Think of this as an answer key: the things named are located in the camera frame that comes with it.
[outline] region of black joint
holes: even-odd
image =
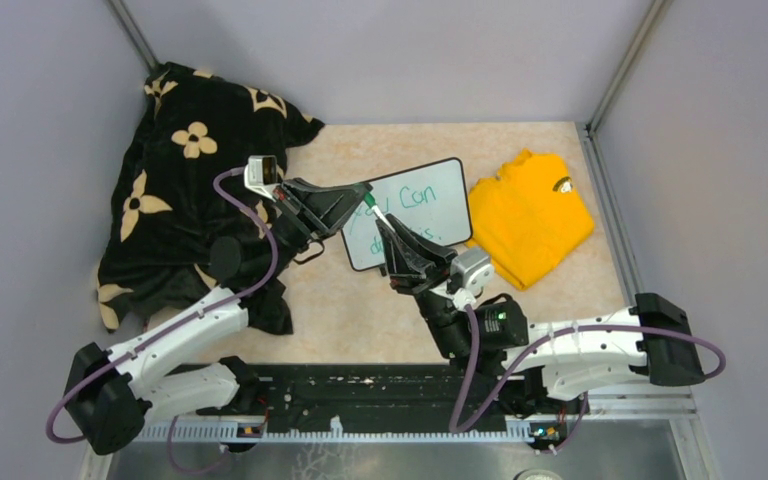
[[[454,295],[461,287],[463,287],[463,275],[460,273],[453,273],[449,276],[449,281],[446,283],[446,293]]]
[[[66,382],[68,392],[110,360],[91,343],[75,353]],[[81,430],[93,451],[108,455],[131,442],[145,424],[143,415],[151,402],[134,398],[131,378],[112,369],[87,385],[66,404],[66,411]]]
[[[387,221],[392,229],[380,219],[375,224],[381,234],[393,289],[405,295],[418,295],[446,280],[457,252],[417,235],[392,214],[387,214]]]
[[[324,240],[339,232],[351,219],[369,183],[317,187],[301,178],[285,180],[278,187],[278,208],[309,230],[312,240]]]
[[[655,293],[638,293],[636,307],[630,312],[640,319],[640,325],[692,335],[687,313]],[[696,345],[661,335],[643,334],[646,367],[631,367],[632,371],[649,376],[653,385],[683,387],[705,380]]]

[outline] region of beige speckled surface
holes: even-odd
[[[328,126],[310,145],[290,151],[288,176],[338,185],[459,157],[468,187],[491,176],[523,148],[554,152],[567,162],[596,229],[549,275],[525,292],[497,276],[485,298],[513,294],[533,321],[594,316],[623,305],[604,227],[572,123],[482,123]],[[443,362],[410,297],[391,291],[375,270],[355,272],[343,241],[281,275],[295,334],[276,337],[254,329],[226,338],[201,356],[239,355],[247,362]]]

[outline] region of cable clip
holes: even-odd
[[[549,333],[546,334],[549,337],[549,350],[555,352],[555,329],[549,325]]]
[[[459,288],[458,291],[451,296],[451,299],[455,308],[461,312],[466,309],[467,305],[475,305],[476,303],[475,295],[473,295],[472,292],[465,288]]]
[[[137,347],[139,347],[140,345],[141,345],[141,343],[137,344],[137,345],[131,345],[130,348],[125,350],[125,355],[128,356],[129,360],[136,360],[137,359]]]
[[[578,330],[578,320],[570,322],[572,327],[572,344],[575,345],[575,349],[581,351],[581,332]]]

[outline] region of metal sheet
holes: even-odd
[[[180,444],[176,460],[204,467],[215,445]],[[549,470],[564,480],[683,479],[667,421],[588,422],[559,456],[535,457],[517,444],[259,445],[208,478],[292,480],[509,480],[524,469]],[[119,452],[108,480],[184,480],[160,443],[134,443]]]

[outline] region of black bracket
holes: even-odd
[[[81,380],[110,363],[107,354],[91,343],[75,353],[66,382],[69,392]],[[113,369],[87,385],[66,404],[66,411],[98,455],[113,453],[140,434],[151,402],[134,398],[130,375]]]
[[[687,313],[656,293],[638,293],[637,306],[630,313],[637,315],[643,327],[656,327],[692,335]],[[631,367],[636,373],[647,375],[649,383],[664,387],[684,387],[705,381],[702,362],[696,345],[661,335],[643,334],[639,345],[646,352],[645,367]]]

